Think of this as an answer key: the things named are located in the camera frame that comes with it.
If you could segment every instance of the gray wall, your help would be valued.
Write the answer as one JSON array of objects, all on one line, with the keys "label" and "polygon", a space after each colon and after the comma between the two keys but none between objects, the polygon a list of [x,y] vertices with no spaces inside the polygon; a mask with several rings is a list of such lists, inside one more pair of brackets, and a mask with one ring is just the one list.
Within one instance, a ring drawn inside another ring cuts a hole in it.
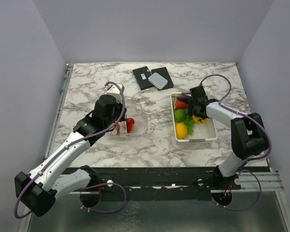
[{"label": "gray wall", "polygon": [[65,70],[34,3],[0,1],[0,232],[17,230],[14,177],[43,158]]},{"label": "gray wall", "polygon": [[35,0],[68,63],[239,61],[273,0]]},{"label": "gray wall", "polygon": [[272,137],[271,164],[290,207],[290,0],[274,1],[238,68],[250,106]]}]

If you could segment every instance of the yellow lemon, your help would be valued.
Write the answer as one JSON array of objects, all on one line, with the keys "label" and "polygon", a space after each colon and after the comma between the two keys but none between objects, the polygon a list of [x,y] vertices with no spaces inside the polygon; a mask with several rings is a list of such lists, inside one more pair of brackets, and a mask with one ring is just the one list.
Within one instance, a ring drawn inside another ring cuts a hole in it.
[{"label": "yellow lemon", "polygon": [[175,126],[176,136],[178,139],[184,139],[188,134],[188,129],[185,124],[177,123]]},{"label": "yellow lemon", "polygon": [[202,119],[201,117],[196,117],[194,115],[192,115],[192,119],[193,121],[196,123],[196,124],[201,124],[201,123],[204,123],[207,121],[207,118],[206,119]]}]

